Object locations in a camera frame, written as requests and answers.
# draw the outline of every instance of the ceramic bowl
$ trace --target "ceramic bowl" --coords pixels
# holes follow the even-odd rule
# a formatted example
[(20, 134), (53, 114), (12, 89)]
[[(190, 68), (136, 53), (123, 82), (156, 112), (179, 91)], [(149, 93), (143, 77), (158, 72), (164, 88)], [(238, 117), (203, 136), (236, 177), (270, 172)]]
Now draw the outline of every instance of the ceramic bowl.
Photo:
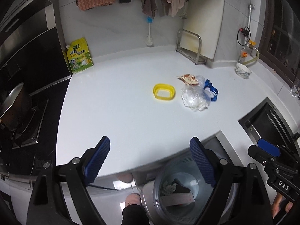
[(241, 63), (236, 63), (235, 72), (243, 79), (248, 79), (252, 71)]

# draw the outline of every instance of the stove burner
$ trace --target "stove burner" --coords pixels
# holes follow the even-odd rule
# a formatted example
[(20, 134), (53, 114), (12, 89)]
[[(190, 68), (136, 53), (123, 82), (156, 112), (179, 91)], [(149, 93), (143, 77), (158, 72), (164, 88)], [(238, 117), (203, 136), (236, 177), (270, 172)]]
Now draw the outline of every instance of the stove burner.
[(47, 104), (48, 100), (43, 101), (28, 111), (22, 124), (13, 132), (11, 137), (13, 149), (38, 143), (38, 136)]

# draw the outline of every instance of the stainless steel sink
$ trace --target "stainless steel sink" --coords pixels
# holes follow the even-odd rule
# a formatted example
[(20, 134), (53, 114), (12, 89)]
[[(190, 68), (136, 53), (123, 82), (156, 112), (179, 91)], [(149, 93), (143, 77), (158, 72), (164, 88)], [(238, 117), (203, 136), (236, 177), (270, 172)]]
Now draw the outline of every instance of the stainless steel sink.
[(300, 154), (299, 146), (295, 144), (296, 135), (293, 134), (269, 98), (266, 98), (239, 120), (239, 123), (254, 144), (257, 144), (259, 139), (265, 139), (274, 145), (286, 146), (293, 152)]

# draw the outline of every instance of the black glass cooktop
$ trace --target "black glass cooktop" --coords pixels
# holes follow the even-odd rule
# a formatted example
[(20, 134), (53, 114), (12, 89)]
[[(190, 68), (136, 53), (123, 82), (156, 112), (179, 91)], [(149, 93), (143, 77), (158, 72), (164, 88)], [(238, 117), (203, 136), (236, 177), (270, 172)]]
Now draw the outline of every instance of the black glass cooktop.
[(28, 114), (23, 128), (16, 130), (14, 142), (11, 132), (0, 130), (2, 174), (37, 176), (45, 162), (55, 165), (59, 118), (69, 81), (32, 96), (32, 115)]

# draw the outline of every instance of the metal rack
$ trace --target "metal rack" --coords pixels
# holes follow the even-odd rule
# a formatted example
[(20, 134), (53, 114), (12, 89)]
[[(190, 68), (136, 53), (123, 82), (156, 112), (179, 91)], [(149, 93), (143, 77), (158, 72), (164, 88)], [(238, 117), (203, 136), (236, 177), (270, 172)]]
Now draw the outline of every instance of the metal rack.
[[(198, 46), (198, 52), (192, 52), (188, 49), (182, 48), (180, 47), (180, 42), (181, 42), (181, 38), (182, 38), (182, 32), (186, 32), (188, 34), (194, 35), (198, 38), (199, 40), (199, 46)], [(194, 62), (196, 65), (198, 64), (204, 64), (207, 62), (207, 57), (203, 56), (200, 54), (201, 52), (201, 47), (202, 47), (202, 39), (200, 37), (200, 35), (195, 34), (193, 32), (184, 30), (184, 29), (180, 29), (178, 30), (177, 33), (177, 39), (176, 39), (176, 51), (179, 52), (181, 55), (185, 56), (186, 58), (188, 58), (189, 60), (191, 60), (192, 62)]]

